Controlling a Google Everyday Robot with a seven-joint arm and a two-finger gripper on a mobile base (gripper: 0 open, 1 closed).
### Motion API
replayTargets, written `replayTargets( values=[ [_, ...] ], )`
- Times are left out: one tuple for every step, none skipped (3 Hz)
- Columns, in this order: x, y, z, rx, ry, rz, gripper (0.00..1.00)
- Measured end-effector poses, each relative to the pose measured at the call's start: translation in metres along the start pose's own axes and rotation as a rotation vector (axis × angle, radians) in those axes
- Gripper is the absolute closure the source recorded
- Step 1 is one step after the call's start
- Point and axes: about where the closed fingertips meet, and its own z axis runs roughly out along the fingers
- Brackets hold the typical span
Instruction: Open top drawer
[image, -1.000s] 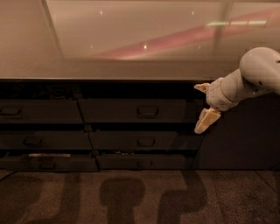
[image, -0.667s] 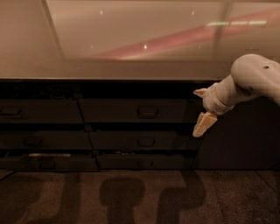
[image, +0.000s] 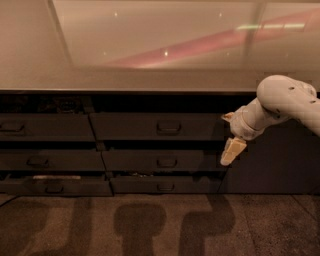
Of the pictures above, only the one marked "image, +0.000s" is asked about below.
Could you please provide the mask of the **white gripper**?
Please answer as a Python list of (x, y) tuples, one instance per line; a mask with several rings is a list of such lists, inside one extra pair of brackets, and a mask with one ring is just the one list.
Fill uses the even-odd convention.
[(230, 122), (231, 133), (235, 136), (227, 139), (220, 159), (221, 165), (228, 166), (247, 147), (246, 141), (254, 140), (264, 132), (264, 114), (261, 110), (242, 106), (235, 113), (223, 114), (221, 119)]

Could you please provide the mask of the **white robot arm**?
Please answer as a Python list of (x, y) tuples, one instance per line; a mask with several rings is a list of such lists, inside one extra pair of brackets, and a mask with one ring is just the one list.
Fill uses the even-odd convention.
[(316, 89), (303, 81), (283, 75), (263, 79), (256, 90), (256, 98), (222, 119), (230, 125), (234, 135), (228, 138), (220, 164), (230, 165), (266, 128), (295, 119), (320, 135), (320, 99)]

